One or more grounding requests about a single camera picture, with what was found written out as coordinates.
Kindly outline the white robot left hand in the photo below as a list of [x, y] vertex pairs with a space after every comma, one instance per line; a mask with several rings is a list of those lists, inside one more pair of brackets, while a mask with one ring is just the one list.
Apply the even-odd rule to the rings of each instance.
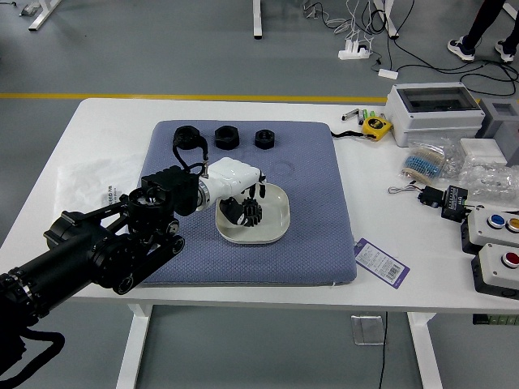
[[199, 178], [197, 211], [213, 205], [232, 224], [256, 226], [263, 211], [255, 199], [255, 186], [265, 176], [261, 170], [229, 157], [209, 165], [208, 172]]

